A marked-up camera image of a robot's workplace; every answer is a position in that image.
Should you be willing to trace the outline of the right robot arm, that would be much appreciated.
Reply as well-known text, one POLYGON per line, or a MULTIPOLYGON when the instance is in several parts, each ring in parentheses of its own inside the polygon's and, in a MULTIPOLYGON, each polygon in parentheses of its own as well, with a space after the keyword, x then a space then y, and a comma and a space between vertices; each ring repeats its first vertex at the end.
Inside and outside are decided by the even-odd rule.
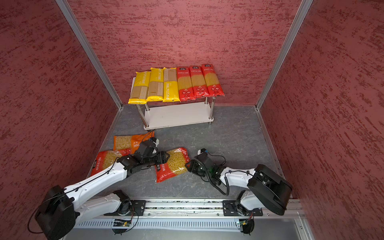
POLYGON ((243 188, 235 201, 223 202, 224 215, 250 217, 262 208, 278 216, 285 214, 293 190, 289 182, 265 165, 248 170, 232 169, 215 164, 210 155, 206 149, 199 150, 186 168, 224 196, 229 195, 233 186, 243 188))

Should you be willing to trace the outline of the red spaghetti bag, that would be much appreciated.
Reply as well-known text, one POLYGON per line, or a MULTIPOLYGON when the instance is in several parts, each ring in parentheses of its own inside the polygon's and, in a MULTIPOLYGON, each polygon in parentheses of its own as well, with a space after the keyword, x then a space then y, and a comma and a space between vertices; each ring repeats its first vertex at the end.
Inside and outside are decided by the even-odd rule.
POLYGON ((203 64, 201 65, 203 76, 208 88, 208 93, 211 97, 225 96, 224 91, 219 82, 218 76, 214 70, 212 64, 203 64))
POLYGON ((200 66, 189 66, 193 90, 196 98, 209 97, 206 81, 200 66))

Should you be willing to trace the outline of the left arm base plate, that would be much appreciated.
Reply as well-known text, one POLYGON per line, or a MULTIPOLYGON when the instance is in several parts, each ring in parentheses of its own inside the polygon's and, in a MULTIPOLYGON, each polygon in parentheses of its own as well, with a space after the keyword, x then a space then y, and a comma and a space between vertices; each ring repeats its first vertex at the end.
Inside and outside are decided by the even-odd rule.
POLYGON ((146 203, 145 200, 123 201, 115 212, 104 214, 104 216, 132 217, 136 214, 141 217, 144 214, 146 203))

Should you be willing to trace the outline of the red macaroni bag large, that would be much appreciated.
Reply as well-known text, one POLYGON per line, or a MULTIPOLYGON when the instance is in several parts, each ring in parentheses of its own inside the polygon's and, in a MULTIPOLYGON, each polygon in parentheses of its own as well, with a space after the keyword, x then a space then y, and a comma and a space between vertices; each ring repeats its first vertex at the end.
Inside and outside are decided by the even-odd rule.
POLYGON ((167 151, 170 158, 165 164, 156 165, 157 183, 186 173, 186 164, 191 161, 188 151, 185 148, 177 148, 167 151))

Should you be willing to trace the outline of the yellow spaghetti bag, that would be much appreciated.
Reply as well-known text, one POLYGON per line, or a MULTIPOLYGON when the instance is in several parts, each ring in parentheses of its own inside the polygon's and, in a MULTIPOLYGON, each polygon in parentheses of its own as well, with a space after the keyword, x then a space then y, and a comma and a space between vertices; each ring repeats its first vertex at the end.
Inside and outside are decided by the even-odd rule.
POLYGON ((151 72, 136 72, 135 82, 132 87, 128 104, 144 105, 147 103, 151 72))
POLYGON ((180 102, 176 68, 164 68, 164 103, 180 102))
POLYGON ((151 68, 147 101, 160 102, 163 100, 164 100, 164 69, 151 68))

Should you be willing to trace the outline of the clear labelled spaghetti bag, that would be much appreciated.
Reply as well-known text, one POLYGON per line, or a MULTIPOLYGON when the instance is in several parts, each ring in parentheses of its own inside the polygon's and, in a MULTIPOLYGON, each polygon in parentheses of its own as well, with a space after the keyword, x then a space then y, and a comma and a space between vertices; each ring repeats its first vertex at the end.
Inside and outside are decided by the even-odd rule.
POLYGON ((189 68, 177 67, 176 71, 177 71, 179 97, 181 102, 195 100, 196 96, 194 93, 189 68))

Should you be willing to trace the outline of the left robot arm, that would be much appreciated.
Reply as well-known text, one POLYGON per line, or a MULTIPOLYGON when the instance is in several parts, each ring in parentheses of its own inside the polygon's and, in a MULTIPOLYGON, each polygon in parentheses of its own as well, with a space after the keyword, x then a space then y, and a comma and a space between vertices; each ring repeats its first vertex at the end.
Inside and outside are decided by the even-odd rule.
POLYGON ((76 225, 95 217, 116 213, 134 216, 131 199, 123 191, 96 199, 95 195, 109 186, 123 181, 145 167, 167 163, 170 154, 158 149, 159 140, 141 142, 134 154, 116 158, 105 170, 76 184, 48 190, 32 217, 48 240, 59 240, 76 225))

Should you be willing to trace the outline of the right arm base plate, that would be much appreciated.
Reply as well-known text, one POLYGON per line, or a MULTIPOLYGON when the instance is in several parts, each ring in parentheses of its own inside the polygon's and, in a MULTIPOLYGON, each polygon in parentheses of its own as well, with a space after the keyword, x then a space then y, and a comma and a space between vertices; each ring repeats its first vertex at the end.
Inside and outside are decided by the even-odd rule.
POLYGON ((251 210, 243 207, 239 201, 224 200, 223 214, 225 217, 261 217, 263 211, 261 208, 251 210))

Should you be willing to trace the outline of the red macaroni bag small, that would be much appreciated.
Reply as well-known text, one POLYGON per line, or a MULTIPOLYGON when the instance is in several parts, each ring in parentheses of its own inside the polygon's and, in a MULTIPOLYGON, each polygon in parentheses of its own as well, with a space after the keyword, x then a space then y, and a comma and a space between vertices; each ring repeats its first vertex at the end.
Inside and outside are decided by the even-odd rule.
POLYGON ((131 149, 123 149, 123 150, 109 150, 99 152, 91 170, 91 176, 107 169, 111 166, 116 159, 121 158, 122 156, 129 155, 131 153, 131 149))

